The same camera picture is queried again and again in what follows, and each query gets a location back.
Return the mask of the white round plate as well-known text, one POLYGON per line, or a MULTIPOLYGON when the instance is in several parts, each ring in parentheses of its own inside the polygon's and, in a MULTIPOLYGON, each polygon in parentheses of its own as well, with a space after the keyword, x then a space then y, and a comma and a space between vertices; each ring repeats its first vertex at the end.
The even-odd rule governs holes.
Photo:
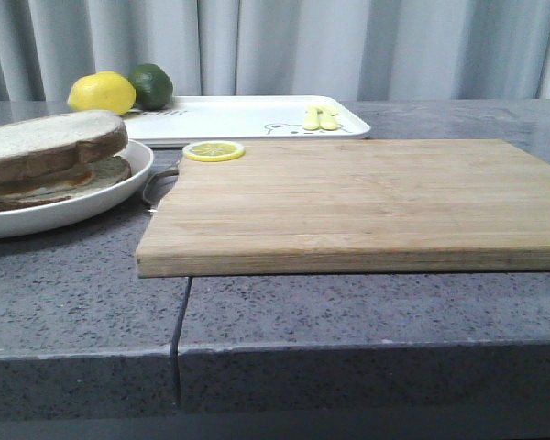
POLYGON ((72 225, 124 202, 144 185, 154 161, 153 151, 130 140, 119 156, 127 160, 131 176, 111 187, 70 200, 0 212, 0 238, 19 237, 72 225))

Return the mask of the left yellow utensil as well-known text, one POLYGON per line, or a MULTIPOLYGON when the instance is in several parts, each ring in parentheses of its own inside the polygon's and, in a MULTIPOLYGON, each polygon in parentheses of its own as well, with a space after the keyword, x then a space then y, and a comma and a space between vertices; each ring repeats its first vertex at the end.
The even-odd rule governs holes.
POLYGON ((302 127, 308 131, 315 131, 320 128, 319 108, 316 105, 306 106, 302 127))

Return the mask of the green lime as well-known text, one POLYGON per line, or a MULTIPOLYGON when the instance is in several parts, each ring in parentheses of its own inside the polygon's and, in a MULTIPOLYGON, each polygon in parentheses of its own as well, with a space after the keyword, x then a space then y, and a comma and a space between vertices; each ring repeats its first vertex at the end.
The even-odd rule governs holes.
POLYGON ((127 78, 136 90, 136 105, 141 110, 160 110, 172 99, 171 78, 157 64, 139 64, 130 71, 127 78))

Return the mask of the grey curtain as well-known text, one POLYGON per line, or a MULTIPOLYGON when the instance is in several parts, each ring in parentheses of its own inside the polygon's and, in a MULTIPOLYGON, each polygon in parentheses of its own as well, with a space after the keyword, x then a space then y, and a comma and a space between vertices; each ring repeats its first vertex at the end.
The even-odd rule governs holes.
POLYGON ((550 99, 550 1, 0 1, 0 101, 146 62, 178 95, 550 99))

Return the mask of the yellow lemon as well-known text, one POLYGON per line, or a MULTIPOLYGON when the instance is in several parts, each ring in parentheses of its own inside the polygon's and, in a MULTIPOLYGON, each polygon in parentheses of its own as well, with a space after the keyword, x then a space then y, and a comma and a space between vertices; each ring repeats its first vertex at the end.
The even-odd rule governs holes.
POLYGON ((137 92, 132 83, 115 71, 101 71, 78 79, 67 104, 74 111, 109 110, 123 115, 133 108, 137 92))

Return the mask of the yellow utensil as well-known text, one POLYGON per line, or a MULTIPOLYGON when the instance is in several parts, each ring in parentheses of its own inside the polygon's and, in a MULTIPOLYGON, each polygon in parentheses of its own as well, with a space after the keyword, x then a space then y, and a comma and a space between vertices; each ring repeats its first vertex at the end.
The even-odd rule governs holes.
POLYGON ((306 106, 302 127, 308 131, 315 131, 320 128, 319 108, 316 105, 306 106))
POLYGON ((327 131, 336 131, 339 129, 339 123, 336 121, 338 111, 329 104, 316 104, 314 108, 317 111, 317 120, 319 128, 327 131))

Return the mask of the wooden cutting board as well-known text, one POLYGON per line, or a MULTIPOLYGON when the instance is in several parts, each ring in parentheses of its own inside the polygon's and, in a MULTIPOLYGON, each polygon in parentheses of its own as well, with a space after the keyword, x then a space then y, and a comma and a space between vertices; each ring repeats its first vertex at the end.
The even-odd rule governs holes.
POLYGON ((184 159, 143 277, 550 270, 550 164, 498 139, 249 141, 184 159))

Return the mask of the bread slice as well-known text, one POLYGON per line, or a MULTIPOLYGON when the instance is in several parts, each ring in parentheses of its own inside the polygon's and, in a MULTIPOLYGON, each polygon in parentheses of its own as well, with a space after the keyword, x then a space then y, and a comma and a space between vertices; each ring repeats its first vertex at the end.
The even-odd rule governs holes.
POLYGON ((84 186, 65 192, 55 192, 19 199, 0 199, 0 212, 67 201, 114 186, 131 176, 130 164, 120 156, 81 165, 91 165, 95 171, 93 179, 84 186))
POLYGON ((123 119, 107 110, 50 115, 0 126, 0 184, 96 162, 128 142, 123 119))

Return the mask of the fried egg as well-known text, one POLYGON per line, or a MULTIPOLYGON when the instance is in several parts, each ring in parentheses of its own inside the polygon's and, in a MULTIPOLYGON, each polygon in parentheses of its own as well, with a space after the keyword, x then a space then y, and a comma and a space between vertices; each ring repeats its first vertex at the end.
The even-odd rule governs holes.
POLYGON ((89 183, 95 175, 91 165, 78 165, 69 170, 0 184, 0 199, 19 199, 69 191, 89 183))

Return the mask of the right yellow utensil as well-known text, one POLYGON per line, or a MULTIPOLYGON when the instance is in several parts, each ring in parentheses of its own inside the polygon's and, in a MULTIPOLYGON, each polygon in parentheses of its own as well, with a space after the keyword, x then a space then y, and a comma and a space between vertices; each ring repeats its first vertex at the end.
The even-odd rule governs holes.
POLYGON ((336 121, 338 111, 329 104, 316 104, 314 108, 317 111, 317 120, 319 128, 327 131, 336 131, 339 129, 339 123, 336 121))

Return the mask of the lemon slice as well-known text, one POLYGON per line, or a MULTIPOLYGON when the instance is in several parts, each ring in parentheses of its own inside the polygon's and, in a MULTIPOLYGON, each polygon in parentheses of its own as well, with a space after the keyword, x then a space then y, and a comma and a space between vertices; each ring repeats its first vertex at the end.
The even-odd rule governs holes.
POLYGON ((185 146, 182 154, 189 160, 219 162, 241 158, 246 152, 243 145, 234 141, 202 141, 185 146))

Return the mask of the white rectangular tray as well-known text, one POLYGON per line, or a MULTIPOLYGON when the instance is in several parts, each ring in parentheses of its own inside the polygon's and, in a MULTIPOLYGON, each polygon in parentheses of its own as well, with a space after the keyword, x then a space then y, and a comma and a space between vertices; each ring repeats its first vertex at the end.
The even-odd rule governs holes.
POLYGON ((159 111, 123 115, 130 138, 153 148, 201 140, 264 138, 366 138, 370 125, 336 100, 317 95, 178 96, 159 111), (333 113, 336 130, 306 130, 310 106, 333 113))

